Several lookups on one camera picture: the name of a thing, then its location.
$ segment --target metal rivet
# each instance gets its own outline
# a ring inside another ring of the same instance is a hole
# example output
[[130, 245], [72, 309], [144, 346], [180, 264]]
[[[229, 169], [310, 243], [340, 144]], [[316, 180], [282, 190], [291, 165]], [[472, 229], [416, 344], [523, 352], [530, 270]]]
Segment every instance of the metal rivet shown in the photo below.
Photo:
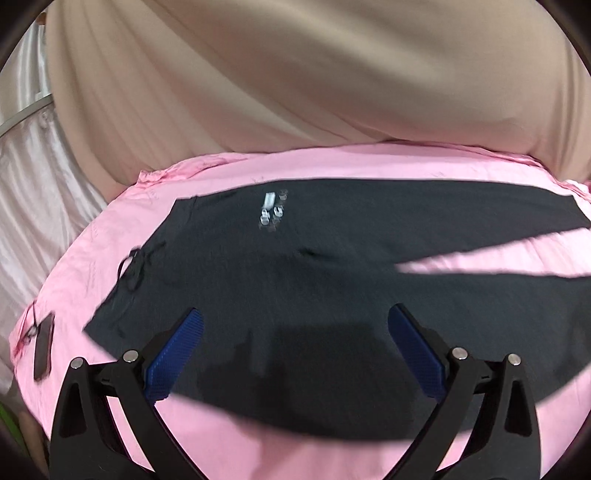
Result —
[[457, 358], [458, 360], [465, 360], [466, 358], [468, 358], [468, 352], [465, 348], [462, 348], [461, 346], [455, 347], [452, 350], [452, 355], [454, 358]]
[[519, 365], [521, 363], [521, 357], [519, 355], [517, 355], [516, 353], [510, 353], [507, 356], [507, 360], [509, 360], [509, 363], [511, 365]]
[[139, 358], [139, 353], [137, 350], [127, 350], [123, 354], [123, 360], [129, 364], [132, 364]]
[[77, 356], [74, 360], [70, 362], [70, 366], [76, 370], [84, 365], [84, 359], [81, 356]]

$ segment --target white satin curtain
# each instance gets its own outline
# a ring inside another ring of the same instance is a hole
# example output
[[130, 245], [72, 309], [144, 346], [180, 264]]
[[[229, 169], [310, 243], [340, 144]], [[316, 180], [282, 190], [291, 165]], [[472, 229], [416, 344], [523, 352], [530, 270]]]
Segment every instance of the white satin curtain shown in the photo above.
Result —
[[[45, 27], [33, 24], [0, 72], [0, 125], [50, 93]], [[0, 137], [0, 393], [12, 383], [8, 335], [47, 275], [105, 207], [48, 105]]]

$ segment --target mobile phone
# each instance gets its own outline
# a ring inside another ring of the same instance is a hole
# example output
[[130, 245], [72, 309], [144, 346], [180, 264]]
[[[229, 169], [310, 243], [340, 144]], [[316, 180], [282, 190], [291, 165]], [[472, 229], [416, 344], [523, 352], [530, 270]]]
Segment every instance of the mobile phone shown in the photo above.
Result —
[[39, 331], [35, 340], [33, 366], [33, 379], [35, 382], [43, 380], [51, 372], [51, 343], [53, 342], [55, 318], [55, 313], [50, 312], [39, 324]]

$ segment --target green object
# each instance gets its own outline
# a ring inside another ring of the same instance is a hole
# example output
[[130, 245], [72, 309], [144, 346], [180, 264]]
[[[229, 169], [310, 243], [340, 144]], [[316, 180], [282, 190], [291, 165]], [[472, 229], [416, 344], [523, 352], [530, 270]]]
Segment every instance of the green object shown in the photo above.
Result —
[[14, 439], [14, 441], [18, 444], [19, 447], [22, 448], [22, 451], [29, 454], [27, 449], [27, 445], [25, 444], [25, 439], [22, 438], [21, 429], [18, 427], [17, 422], [15, 421], [12, 414], [6, 409], [4, 405], [0, 403], [0, 423], [4, 424], [8, 429], [8, 432]]

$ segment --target bed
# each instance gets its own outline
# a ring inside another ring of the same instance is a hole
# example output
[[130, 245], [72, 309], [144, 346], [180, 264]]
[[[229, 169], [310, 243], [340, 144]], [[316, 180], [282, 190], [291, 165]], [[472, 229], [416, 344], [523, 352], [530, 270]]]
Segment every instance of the bed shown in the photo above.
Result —
[[[53, 370], [46, 380], [33, 381], [34, 349], [21, 342], [33, 321], [33, 306], [11, 335], [16, 378], [25, 402], [45, 431], [50, 434], [61, 381], [71, 359], [83, 356], [89, 363], [112, 360], [83, 329], [112, 289], [121, 259], [147, 240], [177, 198], [302, 178], [448, 179], [528, 185], [571, 196], [591, 218], [587, 187], [555, 181], [533, 159], [446, 145], [387, 143], [267, 155], [207, 155], [145, 173], [75, 240], [37, 297], [37, 317], [56, 313]], [[421, 274], [492, 271], [584, 277], [591, 274], [590, 244], [591, 232], [583, 228], [426, 258], [398, 268]], [[145, 464], [122, 412], [116, 404], [111, 407], [132, 458]], [[286, 433], [179, 395], [160, 402], [157, 408], [182, 447], [210, 478], [381, 479], [408, 446], [408, 442], [340, 442]], [[571, 444], [590, 410], [590, 367], [537, 405], [543, 473]], [[446, 464], [458, 459], [465, 441], [465, 434], [456, 439]]]

